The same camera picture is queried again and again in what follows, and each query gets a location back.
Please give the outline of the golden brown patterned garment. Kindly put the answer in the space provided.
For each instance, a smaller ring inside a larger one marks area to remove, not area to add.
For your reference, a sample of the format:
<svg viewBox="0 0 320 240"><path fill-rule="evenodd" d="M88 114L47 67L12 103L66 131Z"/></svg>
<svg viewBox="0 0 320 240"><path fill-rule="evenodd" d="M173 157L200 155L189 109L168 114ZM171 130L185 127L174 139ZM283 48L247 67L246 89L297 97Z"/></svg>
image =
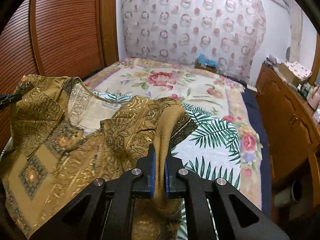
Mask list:
<svg viewBox="0 0 320 240"><path fill-rule="evenodd" d="M197 125L173 98L102 99L77 77L26 75L10 108L11 144L1 160L7 211L29 238L95 178L119 178L153 144L155 192L136 201L133 239L176 239L181 200L165 192L168 150Z"/></svg>

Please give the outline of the wooden louvered wardrobe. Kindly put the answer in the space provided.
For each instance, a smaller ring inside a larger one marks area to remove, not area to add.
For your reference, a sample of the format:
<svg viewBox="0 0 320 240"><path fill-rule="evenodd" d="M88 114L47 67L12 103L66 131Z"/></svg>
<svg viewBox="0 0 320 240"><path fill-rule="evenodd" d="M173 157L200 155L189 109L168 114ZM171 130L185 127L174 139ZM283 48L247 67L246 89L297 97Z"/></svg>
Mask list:
<svg viewBox="0 0 320 240"><path fill-rule="evenodd" d="M21 0L1 32L1 93L22 76L82 79L118 61L116 0Z"/></svg>

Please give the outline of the cardboard box with cloth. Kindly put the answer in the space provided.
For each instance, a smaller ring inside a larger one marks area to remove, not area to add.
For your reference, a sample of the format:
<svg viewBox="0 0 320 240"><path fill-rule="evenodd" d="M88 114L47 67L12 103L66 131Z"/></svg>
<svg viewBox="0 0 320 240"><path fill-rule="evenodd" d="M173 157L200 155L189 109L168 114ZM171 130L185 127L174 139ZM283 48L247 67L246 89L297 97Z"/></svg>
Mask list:
<svg viewBox="0 0 320 240"><path fill-rule="evenodd" d="M298 86L306 82L312 75L312 71L301 65L299 62L294 63L282 62L278 66L278 73L280 77L287 83Z"/></svg>

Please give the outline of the floral bed blanket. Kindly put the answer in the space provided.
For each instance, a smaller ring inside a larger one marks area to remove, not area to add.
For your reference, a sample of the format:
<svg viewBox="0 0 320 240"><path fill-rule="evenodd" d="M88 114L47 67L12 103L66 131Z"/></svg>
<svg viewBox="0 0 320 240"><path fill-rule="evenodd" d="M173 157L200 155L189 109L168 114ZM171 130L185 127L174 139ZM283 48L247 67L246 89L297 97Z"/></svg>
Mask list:
<svg viewBox="0 0 320 240"><path fill-rule="evenodd" d="M234 187L257 207L262 206L263 145L249 121L243 85L206 70L133 58L106 67L88 78L85 85L98 94L131 94L152 99L173 96L232 121L240 136L240 180Z"/></svg>

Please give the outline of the palm leaf print sheet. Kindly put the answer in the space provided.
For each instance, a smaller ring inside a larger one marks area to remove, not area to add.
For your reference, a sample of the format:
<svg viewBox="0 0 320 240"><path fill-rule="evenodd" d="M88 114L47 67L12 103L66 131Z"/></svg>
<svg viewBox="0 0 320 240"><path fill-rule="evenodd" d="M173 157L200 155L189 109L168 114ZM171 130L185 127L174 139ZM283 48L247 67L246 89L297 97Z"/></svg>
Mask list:
<svg viewBox="0 0 320 240"><path fill-rule="evenodd" d="M102 122L105 144L97 150L101 178L112 180L135 168L150 144L162 146L201 178L240 180L239 132L232 121L173 96L146 98L100 93L113 115Z"/></svg>

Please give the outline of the pink kettle jug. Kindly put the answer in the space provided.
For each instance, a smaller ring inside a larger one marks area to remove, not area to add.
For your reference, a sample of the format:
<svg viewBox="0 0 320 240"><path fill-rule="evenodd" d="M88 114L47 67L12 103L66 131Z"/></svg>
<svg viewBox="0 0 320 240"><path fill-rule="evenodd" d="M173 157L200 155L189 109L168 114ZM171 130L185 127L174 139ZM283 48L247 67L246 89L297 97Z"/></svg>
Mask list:
<svg viewBox="0 0 320 240"><path fill-rule="evenodd" d="M319 86L316 86L311 92L311 95L308 99L308 104L315 111L319 106L319 102L320 102Z"/></svg>

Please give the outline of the blue tissue box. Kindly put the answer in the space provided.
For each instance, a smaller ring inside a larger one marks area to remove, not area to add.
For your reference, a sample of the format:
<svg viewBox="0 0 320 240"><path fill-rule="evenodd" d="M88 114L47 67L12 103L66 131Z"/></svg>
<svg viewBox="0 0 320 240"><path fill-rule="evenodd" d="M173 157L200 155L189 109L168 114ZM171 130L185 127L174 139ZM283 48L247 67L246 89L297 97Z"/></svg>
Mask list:
<svg viewBox="0 0 320 240"><path fill-rule="evenodd" d="M212 73L217 72L218 63L214 60L208 59L204 54L200 54L195 60L196 69L204 69Z"/></svg>

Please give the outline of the long wooden sideboard cabinet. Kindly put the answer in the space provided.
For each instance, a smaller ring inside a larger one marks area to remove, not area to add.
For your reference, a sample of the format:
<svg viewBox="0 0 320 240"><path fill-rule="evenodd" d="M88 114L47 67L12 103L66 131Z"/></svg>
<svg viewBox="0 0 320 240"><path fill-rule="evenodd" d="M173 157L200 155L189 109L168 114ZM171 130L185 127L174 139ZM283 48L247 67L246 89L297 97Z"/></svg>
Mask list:
<svg viewBox="0 0 320 240"><path fill-rule="evenodd" d="M268 136L272 184L277 185L319 150L319 129L299 96L265 64L256 88Z"/></svg>

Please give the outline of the circle pattern sheer curtain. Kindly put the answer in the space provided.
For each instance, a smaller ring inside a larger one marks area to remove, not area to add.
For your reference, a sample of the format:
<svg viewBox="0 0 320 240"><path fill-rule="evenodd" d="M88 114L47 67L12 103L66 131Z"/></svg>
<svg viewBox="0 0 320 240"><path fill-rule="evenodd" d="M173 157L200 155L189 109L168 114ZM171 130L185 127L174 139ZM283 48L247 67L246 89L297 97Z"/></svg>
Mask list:
<svg viewBox="0 0 320 240"><path fill-rule="evenodd" d="M200 55L248 82L266 33L261 0L121 0L128 56L191 66Z"/></svg>

